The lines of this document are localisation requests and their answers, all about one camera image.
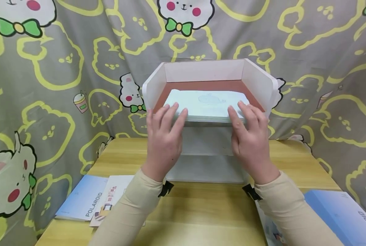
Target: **beige sleeve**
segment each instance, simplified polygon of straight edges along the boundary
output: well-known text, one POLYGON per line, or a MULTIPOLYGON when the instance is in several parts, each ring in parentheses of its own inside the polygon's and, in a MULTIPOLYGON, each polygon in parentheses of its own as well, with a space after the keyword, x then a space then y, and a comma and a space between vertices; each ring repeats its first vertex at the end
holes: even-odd
POLYGON ((343 246, 326 223, 306 203, 295 183, 282 171, 268 184, 255 184, 259 206, 282 231, 289 246, 343 246))
POLYGON ((128 246, 134 241, 147 216, 156 208, 162 183, 135 174, 126 192, 113 206, 91 239, 89 246, 128 246))

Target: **finger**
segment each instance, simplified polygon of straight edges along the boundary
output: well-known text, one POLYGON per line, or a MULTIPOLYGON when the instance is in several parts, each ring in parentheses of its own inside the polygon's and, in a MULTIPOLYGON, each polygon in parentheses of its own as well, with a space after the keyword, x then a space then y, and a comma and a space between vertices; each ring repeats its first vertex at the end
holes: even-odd
POLYGON ((164 114, 164 117, 161 120, 160 130, 162 130, 163 132, 169 133, 169 131, 171 130, 173 117, 175 116, 175 113, 176 113, 176 110, 178 109, 178 107, 179 107, 179 104, 176 102, 164 114))
POLYGON ((239 118, 237 112, 232 106, 228 106, 228 115, 230 117, 232 128, 235 131, 238 139, 241 140, 247 134, 247 130, 242 120, 239 118))
POLYGON ((238 107, 242 111, 243 116, 245 116, 248 131, 257 131, 259 129, 259 125, 255 113, 242 101, 239 101, 238 107))
POLYGON ((265 114, 257 107, 249 104, 251 110, 255 113, 257 119, 258 119, 258 125, 261 129, 265 129, 268 127, 268 118, 265 116, 265 114))
POLYGON ((168 109, 169 109, 169 104, 166 104, 164 107, 160 108, 157 111, 157 113, 153 116, 153 122, 152 122, 153 132, 156 132, 160 129, 162 117, 168 111, 168 109))
POLYGON ((152 111, 152 109, 148 109, 147 113, 146 113, 146 129, 147 129, 147 136, 148 137, 153 132, 152 120, 153 120, 153 111, 152 111))
POLYGON ((184 108, 182 112, 180 113, 178 119, 175 121, 175 124, 173 124, 173 127, 171 129, 171 134, 173 136, 180 136, 183 131, 184 122, 186 121, 188 116, 188 109, 184 108))
POLYGON ((239 154, 239 139, 238 139, 238 135, 236 134, 234 129, 232 129, 231 147, 232 147, 232 152, 234 153, 234 155, 238 155, 239 154))

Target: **cartoon drink cup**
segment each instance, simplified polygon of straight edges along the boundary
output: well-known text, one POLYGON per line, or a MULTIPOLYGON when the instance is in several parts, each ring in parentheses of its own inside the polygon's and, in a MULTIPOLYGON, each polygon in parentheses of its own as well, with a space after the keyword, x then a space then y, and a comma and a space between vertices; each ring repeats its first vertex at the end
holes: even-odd
POLYGON ((331 95, 331 93, 332 91, 321 96, 320 100, 318 101, 317 108, 319 108, 325 102, 325 100, 331 95))
POLYGON ((82 114, 86 112, 89 108, 87 106, 86 97, 84 96, 84 93, 82 93, 82 91, 80 91, 80 93, 76 94, 76 96, 74 97, 74 104, 82 114))

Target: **white card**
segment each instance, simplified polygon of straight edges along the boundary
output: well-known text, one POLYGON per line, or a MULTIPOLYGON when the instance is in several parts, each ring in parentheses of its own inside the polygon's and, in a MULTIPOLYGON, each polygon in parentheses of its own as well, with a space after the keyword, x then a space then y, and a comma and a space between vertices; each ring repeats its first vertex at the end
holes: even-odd
POLYGON ((230 105, 237 111, 238 116, 244 119, 238 101, 249 104, 245 94, 235 91, 171 90, 165 104, 172 106, 177 102, 179 108, 176 114, 187 108, 189 121, 228 122, 227 108, 230 105))

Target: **brown shelf bottom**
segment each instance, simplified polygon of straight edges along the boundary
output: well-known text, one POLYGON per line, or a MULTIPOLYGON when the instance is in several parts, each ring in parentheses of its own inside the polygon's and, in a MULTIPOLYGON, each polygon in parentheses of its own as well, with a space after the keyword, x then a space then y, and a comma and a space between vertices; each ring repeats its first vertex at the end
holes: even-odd
POLYGON ((250 104, 265 112, 253 94, 248 90, 242 80, 220 80, 220 81, 194 81, 194 82, 173 82, 167 83, 162 90, 160 98, 154 107, 156 113, 168 98, 172 89, 180 91, 236 91, 245 94, 250 104))

